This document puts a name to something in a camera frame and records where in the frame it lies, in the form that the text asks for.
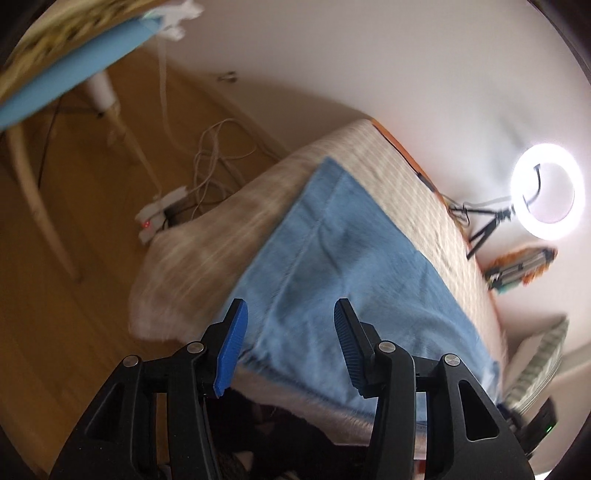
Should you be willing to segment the orange floral bed sheet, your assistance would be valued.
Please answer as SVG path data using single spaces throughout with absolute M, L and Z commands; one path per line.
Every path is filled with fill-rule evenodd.
M 396 149 L 406 160 L 411 169 L 415 172 L 415 175 L 419 180 L 440 200 L 440 202 L 447 206 L 444 196 L 441 194 L 439 189 L 433 183 L 429 175 L 425 170 L 417 163 L 413 156 L 407 151 L 402 143 L 378 120 L 371 118 L 370 122 L 380 132 L 380 134 Z

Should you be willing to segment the white power strip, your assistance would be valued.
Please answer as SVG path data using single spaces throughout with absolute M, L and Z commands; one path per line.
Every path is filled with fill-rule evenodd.
M 162 230 L 166 221 L 165 210 L 185 199 L 187 195 L 187 187 L 181 186 L 147 204 L 135 215 L 135 222 L 140 227 L 138 239 L 142 245 L 150 243 Z

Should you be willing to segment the leopard print folded cloth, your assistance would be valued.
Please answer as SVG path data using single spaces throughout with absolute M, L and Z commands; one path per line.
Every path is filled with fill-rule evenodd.
M 56 2 L 27 29 L 1 67 L 1 99 L 74 49 L 159 4 L 148 0 Z

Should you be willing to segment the blue chair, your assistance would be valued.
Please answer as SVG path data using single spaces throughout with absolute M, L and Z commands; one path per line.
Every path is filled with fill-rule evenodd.
M 162 186 L 152 166 L 118 112 L 119 102 L 106 69 L 155 36 L 162 23 L 160 16 L 138 16 L 123 21 L 66 54 L 1 104 L 1 132 L 6 135 L 11 164 L 25 202 L 50 251 L 74 281 L 80 279 L 80 271 L 42 199 L 27 152 L 23 121 L 76 86 L 88 83 L 97 110 L 107 117 L 118 137 L 142 164 L 156 194 L 160 195 Z

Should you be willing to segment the light blue denim pants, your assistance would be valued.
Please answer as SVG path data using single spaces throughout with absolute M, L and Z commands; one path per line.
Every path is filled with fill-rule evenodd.
M 235 285 L 249 309 L 233 385 L 259 404 L 308 417 L 372 421 L 377 403 L 349 380 L 334 310 L 410 354 L 460 357 L 492 399 L 500 364 L 431 262 L 335 160 L 325 159 Z

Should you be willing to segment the green striped white pillow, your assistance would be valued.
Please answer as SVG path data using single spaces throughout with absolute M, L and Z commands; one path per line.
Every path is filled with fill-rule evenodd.
M 506 370 L 503 404 L 524 416 L 551 383 L 562 363 L 569 320 L 556 324 L 524 340 Z

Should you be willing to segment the beige plaid bed blanket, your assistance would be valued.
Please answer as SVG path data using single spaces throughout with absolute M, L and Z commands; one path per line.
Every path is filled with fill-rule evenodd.
M 187 343 L 221 320 L 236 298 L 236 283 L 325 159 L 352 175 L 435 267 L 500 364 L 500 395 L 489 396 L 498 400 L 506 344 L 479 266 L 466 259 L 463 234 L 446 207 L 368 120 L 294 152 L 207 214 L 156 235 L 131 289 L 131 333 Z M 345 444 L 367 443 L 374 420 L 294 415 Z

